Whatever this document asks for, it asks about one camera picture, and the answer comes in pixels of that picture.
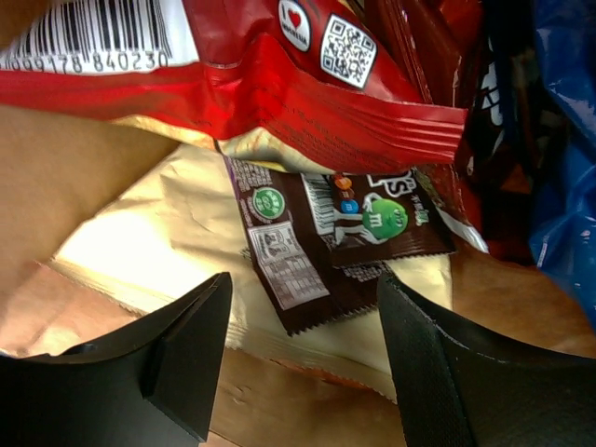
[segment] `green m&m character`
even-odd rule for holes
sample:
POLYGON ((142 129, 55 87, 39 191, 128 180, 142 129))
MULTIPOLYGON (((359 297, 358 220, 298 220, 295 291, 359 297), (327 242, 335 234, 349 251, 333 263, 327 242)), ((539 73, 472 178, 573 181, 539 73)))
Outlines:
POLYGON ((362 213, 362 224, 377 239, 391 239, 408 226, 408 214, 399 203, 387 198, 371 200, 362 213))

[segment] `candy wrapper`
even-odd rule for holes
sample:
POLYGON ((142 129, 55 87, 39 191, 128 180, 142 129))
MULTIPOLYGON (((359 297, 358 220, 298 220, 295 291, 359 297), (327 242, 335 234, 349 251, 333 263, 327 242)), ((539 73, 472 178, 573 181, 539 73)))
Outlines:
MULTIPOLYGON (((564 147, 566 119, 545 91, 535 51, 533 2, 483 0, 490 36, 491 86, 484 101, 498 104, 494 131, 474 131, 470 181, 481 195, 482 235, 500 259, 533 264, 530 234, 532 192, 545 166, 564 147)), ((475 108, 481 109, 481 103, 475 108)), ((470 113, 470 120, 486 119, 470 113)))
MULTIPOLYGON (((485 86, 481 82, 480 3, 468 0, 368 0, 367 25, 378 34, 425 102, 471 107, 485 86)), ((478 131, 492 133, 485 126, 478 131)), ((431 195, 444 222, 480 251, 481 208, 467 181, 472 150, 462 141, 454 163, 418 166, 418 181, 431 195)))
POLYGON ((535 37, 544 84, 574 128, 564 153, 549 166, 550 175, 539 187, 530 239, 538 267, 581 303, 593 328, 595 18, 593 0, 535 3, 535 37))
MULTIPOLYGON (((433 213, 432 202, 411 172, 407 174, 414 182, 410 194, 372 204, 375 209, 390 207, 385 224, 369 225, 378 217, 383 220, 381 213, 345 214, 348 219, 359 217, 359 233, 366 234, 368 225, 374 232, 372 237, 388 236, 386 232, 392 231, 402 235, 392 233, 395 237, 381 245, 379 239, 372 244, 371 239, 363 238, 364 243, 354 247, 346 244, 347 240, 337 244, 337 235, 345 235, 354 227, 341 226, 342 220, 337 219, 341 215, 334 207, 337 195, 324 176, 281 173, 231 158, 226 163, 249 241, 252 266, 289 335, 376 308, 376 282, 383 273, 392 271, 391 262, 380 261, 454 250, 449 231, 436 211, 433 213)), ((357 200, 364 193, 360 180, 366 182, 366 178, 351 177, 357 200)), ((381 185, 372 191, 383 192, 382 180, 371 178, 381 185)), ((358 202, 351 199, 348 203, 354 206, 358 202)))
POLYGON ((0 103, 214 137, 291 171, 451 163, 466 118, 419 103, 337 0, 73 1, 0 53, 0 69, 0 103))

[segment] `barcode number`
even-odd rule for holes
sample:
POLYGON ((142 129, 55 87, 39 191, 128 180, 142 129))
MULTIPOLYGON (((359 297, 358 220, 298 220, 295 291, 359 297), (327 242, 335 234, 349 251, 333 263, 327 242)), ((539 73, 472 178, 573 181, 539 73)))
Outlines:
MULTIPOLYGON (((0 68, 77 75, 149 72, 183 62, 172 53, 171 34, 188 36, 187 28, 181 0, 76 0, 53 7, 0 53, 0 68), (166 22, 164 7, 177 20, 166 22)), ((193 52, 190 59, 197 60, 193 52)))
POLYGON ((322 175, 305 174, 303 183, 317 233, 320 236, 333 233, 333 197, 327 180, 322 175))

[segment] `cream plastic bag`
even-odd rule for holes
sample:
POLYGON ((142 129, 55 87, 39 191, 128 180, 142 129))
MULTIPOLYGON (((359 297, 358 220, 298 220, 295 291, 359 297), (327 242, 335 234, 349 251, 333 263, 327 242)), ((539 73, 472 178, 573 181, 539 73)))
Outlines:
MULTIPOLYGON (((149 313, 215 273, 229 271, 234 300, 227 345, 322 369, 395 398, 376 311, 290 338, 242 255, 247 241, 223 159, 182 145, 121 198, 84 223, 52 266, 124 307, 149 313)), ((429 299, 452 307, 448 256, 393 261, 429 299)))

